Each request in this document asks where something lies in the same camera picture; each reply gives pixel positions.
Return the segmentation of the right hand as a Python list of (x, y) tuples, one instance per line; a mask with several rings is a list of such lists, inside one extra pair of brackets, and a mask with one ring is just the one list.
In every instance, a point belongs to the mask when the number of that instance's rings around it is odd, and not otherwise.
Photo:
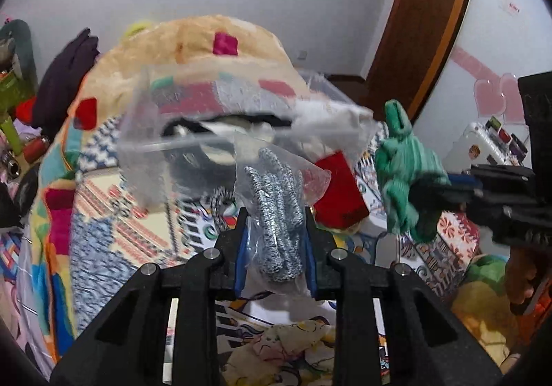
[(505, 291), (515, 316), (545, 320), (551, 313), (551, 252), (511, 247)]

